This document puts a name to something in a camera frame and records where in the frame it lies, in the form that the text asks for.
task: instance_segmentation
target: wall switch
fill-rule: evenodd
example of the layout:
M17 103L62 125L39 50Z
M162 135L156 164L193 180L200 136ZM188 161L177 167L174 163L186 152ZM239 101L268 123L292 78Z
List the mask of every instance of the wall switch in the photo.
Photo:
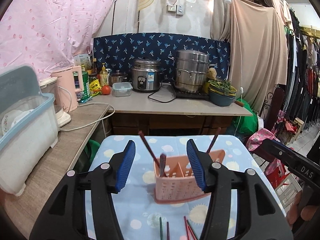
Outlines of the wall switch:
M168 5L168 12L175 12L177 10L177 6L174 5L174 6L170 6Z
M176 15L182 16L184 15L184 8L183 5L177 5L177 12Z

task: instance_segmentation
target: white electric cable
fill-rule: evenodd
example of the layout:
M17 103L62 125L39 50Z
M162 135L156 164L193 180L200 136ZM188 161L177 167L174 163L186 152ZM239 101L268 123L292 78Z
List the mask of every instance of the white electric cable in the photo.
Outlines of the white electric cable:
M67 113L69 113L70 108L71 108L71 104L72 104L72 95L71 95L71 93L69 92L69 90L66 90L65 88L63 88L63 87L61 87L61 86L59 86L59 88L61 88L62 90L68 92L68 94L69 94L69 96L70 96L70 105L69 105L69 109L68 109L68 112L67 112Z
M112 116L112 115L116 112L115 108L114 108L112 105L109 105L109 104L107 104L107 103L102 103L102 102L83 104L83 105L79 105L79 107L81 107L81 106L88 106L88 105L94 105L94 104L97 104L97 105L107 105L107 111L109 110L110 107L112 107L113 112L112 112L111 114L103 117L103 118L98 119L97 121L91 122L91 123L86 124L86 125L84 125L84 126L77 127L77 128L73 128L73 129L69 129L69 130L60 128L60 131L61 131L61 132L71 132L71 131L75 131L75 130L82 129L82 128L87 127L87 126L89 126L89 125L92 125L92 124L95 124L95 123L97 123L97 122L100 122L100 121L102 121L102 120L104 120L104 119Z
M240 30L239 30L239 25L238 25L238 20L237 20L237 16L236 16L236 9L235 9L235 4L233 2L233 0L231 0L231 3L232 3L232 6L233 6L233 11L234 11L234 14L235 14L235 20L236 20L236 25L237 25L237 28L238 28L238 34L239 34L239 46L240 46L240 73L241 73L241 87L240 87L240 93L241 93L241 102L242 102L242 94L243 94L243 87L242 87L242 52L241 52L241 39L240 39ZM241 116L239 118L239 122L238 122L238 125L236 127L236 131L235 131L235 136L236 136L236 132L238 130L238 127L239 127L239 124L240 124L240 121L241 121Z

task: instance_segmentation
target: tomato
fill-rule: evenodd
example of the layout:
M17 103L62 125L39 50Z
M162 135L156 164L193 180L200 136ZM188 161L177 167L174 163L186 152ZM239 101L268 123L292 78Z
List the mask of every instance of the tomato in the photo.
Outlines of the tomato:
M103 95L110 95L111 93L111 87L105 85L101 88L101 92Z

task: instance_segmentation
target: pink plastic basket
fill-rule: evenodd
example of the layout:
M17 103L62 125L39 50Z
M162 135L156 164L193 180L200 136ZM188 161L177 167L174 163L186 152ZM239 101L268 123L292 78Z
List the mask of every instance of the pink plastic basket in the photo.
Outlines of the pink plastic basket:
M224 150L209 153L213 161L222 163ZM167 157L165 174L159 176L159 168L154 163L156 175L155 201L158 204L177 204L207 196L197 185L188 156Z

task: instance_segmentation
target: chopstick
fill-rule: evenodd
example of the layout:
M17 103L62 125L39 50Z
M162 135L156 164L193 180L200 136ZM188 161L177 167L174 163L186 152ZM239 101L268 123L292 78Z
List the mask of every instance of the chopstick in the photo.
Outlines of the chopstick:
M163 240L162 219L160 217L160 240Z
M167 222L167 240L170 240L169 222Z
M213 137L210 145L209 145L209 148L207 149L207 153L209 153L209 152L211 151L211 148L212 148L212 146L214 145L214 143L216 142L216 140L217 140L218 135L219 135L220 132L221 132L221 128L219 127L219 128L217 129L217 131L216 131L216 133L215 133L215 135L214 135L214 137Z
M167 155L165 155L164 153L162 153L160 155L160 167L159 167L159 173L160 173L160 177L164 176L164 169L165 169L165 162L167 160Z
M190 240L189 230L188 230L188 223L187 223L187 217L184 216L184 225L186 227L186 233L187 233L187 240Z
M160 168L160 163L157 160L156 156L154 155L153 151L150 148L150 145L148 144L146 138L144 137L144 134L142 131L139 131L138 133L141 137L141 140L143 141L144 145L146 146L146 148L148 149L148 151L150 152L151 157L153 158L154 162L156 163L156 165L158 166L158 168Z
M193 237L194 240L199 240L198 236L196 235L196 232L193 230L189 220L187 219L187 223L189 225L189 229L190 229L190 232L191 232L191 235Z

